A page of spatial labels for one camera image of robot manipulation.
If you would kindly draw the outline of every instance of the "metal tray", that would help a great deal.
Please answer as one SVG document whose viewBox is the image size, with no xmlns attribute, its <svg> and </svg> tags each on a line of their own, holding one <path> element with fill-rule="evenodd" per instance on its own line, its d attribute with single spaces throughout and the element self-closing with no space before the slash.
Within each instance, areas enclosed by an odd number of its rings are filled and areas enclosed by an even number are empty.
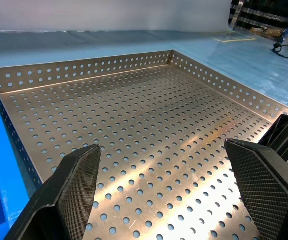
<svg viewBox="0 0 288 240">
<path fill-rule="evenodd" d="M 288 107 L 178 52 L 0 68 L 0 112 L 36 187 L 101 144 L 85 239 L 260 239 L 224 140 Z"/>
</svg>

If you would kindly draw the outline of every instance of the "blue work surface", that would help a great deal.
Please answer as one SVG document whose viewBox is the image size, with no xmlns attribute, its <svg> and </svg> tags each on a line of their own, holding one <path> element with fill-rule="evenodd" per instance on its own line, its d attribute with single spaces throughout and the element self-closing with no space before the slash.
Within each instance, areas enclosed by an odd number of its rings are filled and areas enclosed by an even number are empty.
<svg viewBox="0 0 288 240">
<path fill-rule="evenodd" d="M 175 50 L 288 106 L 288 59 L 272 53 L 273 44 L 235 31 L 0 33 L 0 67 Z M 288 56 L 288 48 L 281 53 Z M 0 117 L 3 234 L 20 214 L 28 195 L 35 191 L 15 154 Z"/>
</svg>

